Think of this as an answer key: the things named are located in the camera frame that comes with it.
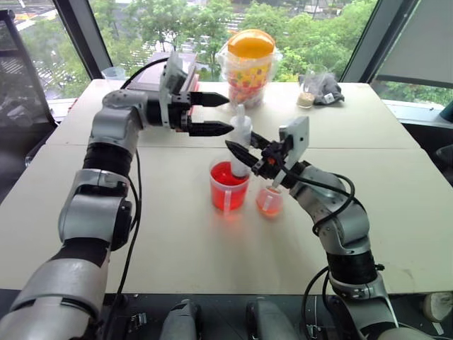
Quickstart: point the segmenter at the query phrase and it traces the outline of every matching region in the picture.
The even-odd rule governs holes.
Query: green foliage
[[[376,90],[382,99],[411,101],[416,103],[433,102],[447,106],[453,101],[453,89],[415,84],[381,81]]]
[[[230,0],[211,0],[206,7],[199,8],[198,15],[194,18],[195,51],[198,52],[198,60],[210,67],[210,81],[219,79],[220,66],[215,59],[215,54],[230,36],[226,24],[232,16],[233,8]]]
[[[288,15],[286,9],[267,4],[259,4],[253,1],[246,9],[246,15],[240,28],[242,30],[248,28],[264,30],[274,38],[277,46],[281,47],[287,21]]]
[[[91,0],[90,5],[113,65],[125,69],[126,74],[133,74],[151,57],[152,51],[145,50],[138,37],[118,32],[115,0]]]
[[[185,0],[134,0],[127,12],[144,42],[159,41],[163,48],[168,42],[178,49],[193,27],[195,9]]]
[[[309,64],[322,64],[340,77],[360,39],[377,0],[332,0],[343,8],[335,18],[313,20],[300,13],[308,0],[247,0],[240,29],[258,28],[271,34],[283,54],[276,81],[297,81]],[[105,46],[115,66],[136,71],[151,56],[156,42],[164,41],[176,49],[193,38],[198,61],[205,65],[198,71],[201,81],[219,79],[220,68],[215,54],[228,40],[227,23],[234,17],[231,0],[208,0],[206,6],[189,6],[185,0],[132,0],[127,18],[119,31],[115,22],[120,9],[116,0],[90,0]],[[67,34],[62,34],[58,20],[36,21],[21,32],[35,66],[51,79],[47,89],[61,96],[78,96],[89,82],[79,56]],[[453,90],[385,82],[382,98],[400,101],[432,101],[447,105]]]
[[[88,75],[58,20],[36,21],[22,38],[37,70],[51,79],[45,84],[48,91],[71,98],[88,86]]]

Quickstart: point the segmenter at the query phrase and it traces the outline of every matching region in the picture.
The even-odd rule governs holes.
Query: white dropper bottle
[[[252,133],[252,120],[246,115],[246,109],[242,104],[237,106],[236,115],[229,123],[234,127],[234,130],[230,132],[231,140],[248,149]],[[235,177],[245,177],[250,171],[246,165],[231,154],[231,172]]]

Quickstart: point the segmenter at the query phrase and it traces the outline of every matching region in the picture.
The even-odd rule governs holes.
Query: handle
[[[224,196],[224,215],[228,215],[231,208],[231,190],[225,191]]]

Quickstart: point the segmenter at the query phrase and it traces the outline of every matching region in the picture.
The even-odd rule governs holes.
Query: cup handle
[[[263,211],[268,211],[270,202],[272,202],[273,197],[271,195],[268,195],[264,201],[263,204]]]
[[[227,215],[229,214],[231,208],[231,190],[225,191],[225,197],[224,197],[224,214]]]

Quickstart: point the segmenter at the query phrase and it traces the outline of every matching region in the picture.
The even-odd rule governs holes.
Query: window
[[[371,84],[381,99],[411,103],[435,103],[447,106],[453,100],[453,89],[374,80]]]
[[[382,99],[438,104],[432,107],[453,100],[453,48],[445,44],[453,34],[451,17],[449,0],[418,3],[372,82]]]
[[[74,98],[90,79],[50,0],[0,0],[12,10],[14,23],[36,68],[46,99]],[[1,49],[7,42],[2,40]]]
[[[271,34],[284,55],[276,81],[309,63],[339,77],[377,0],[89,0],[114,66],[127,74],[154,52],[197,53],[200,80],[218,81],[215,54],[236,31]]]

